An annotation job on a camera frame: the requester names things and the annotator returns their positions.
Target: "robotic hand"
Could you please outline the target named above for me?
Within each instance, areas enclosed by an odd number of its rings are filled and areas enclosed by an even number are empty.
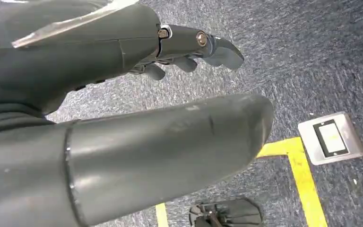
[[[92,226],[244,169],[268,138],[268,99],[223,96],[54,124],[66,94],[202,58],[240,67],[229,41],[162,25],[133,1],[0,1],[0,227]]]
[[[228,40],[204,31],[176,26],[161,25],[158,30],[159,46],[152,55],[137,64],[130,72],[145,73],[152,79],[160,80],[165,72],[155,64],[174,64],[185,72],[193,72],[196,58],[202,58],[212,66],[224,65],[228,69],[238,69],[244,61],[240,51]]]

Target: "bolt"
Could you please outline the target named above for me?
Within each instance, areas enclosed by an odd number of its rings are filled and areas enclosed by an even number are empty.
[[[207,35],[203,31],[197,33],[197,42],[200,46],[207,45]]]
[[[160,30],[158,31],[158,35],[159,35],[159,38],[161,38],[161,39],[166,39],[166,38],[168,38],[168,37],[169,37],[169,32],[168,32],[168,30],[166,30],[166,29],[160,29]]]

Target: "yellow floor marking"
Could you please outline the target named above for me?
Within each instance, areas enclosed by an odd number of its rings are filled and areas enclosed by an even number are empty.
[[[155,210],[156,210],[156,220],[158,221],[158,227],[169,227],[165,204],[161,203],[156,205]]]
[[[296,137],[267,143],[257,157],[277,155],[287,155],[289,158],[308,227],[327,227],[301,138]],[[165,204],[158,204],[155,208],[158,227],[169,227]]]
[[[287,156],[289,157],[290,166],[292,168],[308,227],[327,227],[328,225],[320,204],[301,138],[289,139],[286,145]]]

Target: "gray carpet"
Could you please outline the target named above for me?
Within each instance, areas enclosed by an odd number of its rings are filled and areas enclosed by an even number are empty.
[[[201,63],[191,74],[166,68],[167,77],[116,78],[70,93],[51,119],[109,116],[252,92],[269,97],[276,119],[269,141],[298,135],[309,113],[347,111],[363,142],[363,0],[144,0],[163,23],[204,29],[233,41],[245,63],[238,71]],[[330,227],[363,226],[363,158],[311,166]],[[232,181],[168,202],[170,227],[185,227],[192,203],[246,196],[265,226],[306,226],[284,157],[258,159]],[[102,227],[156,226],[150,208]]]

